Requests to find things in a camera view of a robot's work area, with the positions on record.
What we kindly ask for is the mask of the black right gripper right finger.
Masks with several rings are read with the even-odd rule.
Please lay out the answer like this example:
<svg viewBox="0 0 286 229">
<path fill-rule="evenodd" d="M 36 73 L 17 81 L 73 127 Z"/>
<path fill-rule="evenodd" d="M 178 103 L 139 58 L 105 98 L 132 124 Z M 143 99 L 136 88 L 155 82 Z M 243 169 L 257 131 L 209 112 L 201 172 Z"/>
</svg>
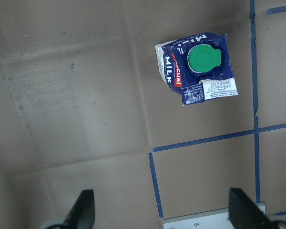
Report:
<svg viewBox="0 0 286 229">
<path fill-rule="evenodd" d="M 228 217 L 235 229 L 286 229 L 286 221 L 270 219 L 240 188 L 230 188 Z"/>
</svg>

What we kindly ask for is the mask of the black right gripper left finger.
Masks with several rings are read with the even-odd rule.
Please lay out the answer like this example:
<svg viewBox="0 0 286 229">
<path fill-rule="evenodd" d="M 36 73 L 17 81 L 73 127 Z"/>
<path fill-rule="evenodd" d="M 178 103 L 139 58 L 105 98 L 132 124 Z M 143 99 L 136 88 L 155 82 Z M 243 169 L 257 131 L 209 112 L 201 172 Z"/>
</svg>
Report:
<svg viewBox="0 0 286 229">
<path fill-rule="evenodd" d="M 95 223 L 93 189 L 82 190 L 68 215 L 63 220 L 48 221 L 41 229 L 92 229 Z"/>
</svg>

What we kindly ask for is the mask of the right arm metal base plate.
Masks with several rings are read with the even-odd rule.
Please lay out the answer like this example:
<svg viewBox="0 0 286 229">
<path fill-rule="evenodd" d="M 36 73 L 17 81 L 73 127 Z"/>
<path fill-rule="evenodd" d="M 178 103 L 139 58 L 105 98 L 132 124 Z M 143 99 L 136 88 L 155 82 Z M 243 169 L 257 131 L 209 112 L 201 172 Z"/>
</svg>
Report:
<svg viewBox="0 0 286 229">
<path fill-rule="evenodd" d="M 228 208 L 163 220 L 164 229 L 233 229 Z"/>
</svg>

